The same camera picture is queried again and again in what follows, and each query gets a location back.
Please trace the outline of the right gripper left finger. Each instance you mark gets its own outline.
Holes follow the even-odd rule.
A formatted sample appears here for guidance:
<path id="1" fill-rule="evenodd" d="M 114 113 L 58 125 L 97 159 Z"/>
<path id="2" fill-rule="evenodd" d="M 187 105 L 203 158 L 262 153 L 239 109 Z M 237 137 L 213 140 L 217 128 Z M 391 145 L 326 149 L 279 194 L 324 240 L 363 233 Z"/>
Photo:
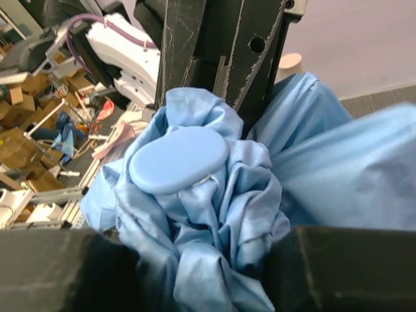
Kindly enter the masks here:
<path id="1" fill-rule="evenodd" d="M 92 230 L 1 232 L 1 311 L 142 311 L 136 252 Z"/>

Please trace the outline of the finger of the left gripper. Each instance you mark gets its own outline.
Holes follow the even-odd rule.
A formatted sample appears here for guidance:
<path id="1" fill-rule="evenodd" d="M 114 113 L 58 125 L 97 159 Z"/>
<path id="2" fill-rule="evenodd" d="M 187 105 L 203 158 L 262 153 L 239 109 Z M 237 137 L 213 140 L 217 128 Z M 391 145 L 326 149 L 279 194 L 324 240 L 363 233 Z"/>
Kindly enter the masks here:
<path id="1" fill-rule="evenodd" d="M 245 137 L 265 110 L 264 98 L 285 1 L 243 1 L 224 81 L 224 98 L 244 122 Z"/>

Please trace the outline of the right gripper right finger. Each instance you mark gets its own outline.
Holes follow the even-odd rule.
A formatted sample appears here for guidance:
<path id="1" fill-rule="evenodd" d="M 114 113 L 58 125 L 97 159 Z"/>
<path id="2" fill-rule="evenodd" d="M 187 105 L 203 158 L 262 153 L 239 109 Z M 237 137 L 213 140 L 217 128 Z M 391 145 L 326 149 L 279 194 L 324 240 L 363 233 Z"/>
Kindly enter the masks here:
<path id="1" fill-rule="evenodd" d="M 265 260 L 276 311 L 414 311 L 415 233 L 298 226 Z"/>

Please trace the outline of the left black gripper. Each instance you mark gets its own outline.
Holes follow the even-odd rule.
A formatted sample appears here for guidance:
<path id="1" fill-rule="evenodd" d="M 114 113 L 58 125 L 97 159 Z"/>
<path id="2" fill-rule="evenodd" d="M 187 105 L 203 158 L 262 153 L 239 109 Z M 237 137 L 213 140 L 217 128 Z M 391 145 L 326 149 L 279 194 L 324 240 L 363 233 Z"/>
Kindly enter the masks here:
<path id="1" fill-rule="evenodd" d="M 303 18 L 308 0 L 284 4 L 287 28 Z M 220 9 L 220 1 L 136 1 L 135 19 L 153 42 L 162 41 L 156 106 L 166 105 L 167 91 L 176 87 L 213 90 L 220 56 L 209 35 Z"/>

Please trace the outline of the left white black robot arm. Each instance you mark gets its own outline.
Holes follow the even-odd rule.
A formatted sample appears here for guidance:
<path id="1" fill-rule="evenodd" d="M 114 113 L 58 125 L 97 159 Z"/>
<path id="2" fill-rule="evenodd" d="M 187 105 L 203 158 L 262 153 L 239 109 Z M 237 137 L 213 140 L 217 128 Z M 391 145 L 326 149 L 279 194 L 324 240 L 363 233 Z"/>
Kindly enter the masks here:
<path id="1" fill-rule="evenodd" d="M 289 25 L 306 1 L 138 1 L 132 26 L 117 10 L 70 21 L 67 45 L 106 86 L 157 110 L 179 86 L 224 98 L 248 133 L 266 111 Z"/>

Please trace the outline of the light blue folding umbrella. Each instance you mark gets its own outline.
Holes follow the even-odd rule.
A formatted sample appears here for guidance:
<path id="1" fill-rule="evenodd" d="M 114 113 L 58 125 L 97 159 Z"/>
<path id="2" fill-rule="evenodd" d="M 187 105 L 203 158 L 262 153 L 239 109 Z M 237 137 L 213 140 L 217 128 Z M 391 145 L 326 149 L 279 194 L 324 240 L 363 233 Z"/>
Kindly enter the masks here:
<path id="1" fill-rule="evenodd" d="M 259 281 L 263 259 L 297 225 L 415 229 L 414 104 L 354 119 L 314 75 L 296 74 L 274 87 L 247 138 L 242 127 L 237 112 L 209 91 L 171 89 L 82 199 L 91 228 L 116 228 L 139 253 L 146 311 L 272 311 Z M 204 138 L 149 155 L 169 135 L 197 128 L 228 146 L 217 171 L 167 195 L 134 180 L 148 171 L 174 182 L 205 164 L 215 147 Z"/>

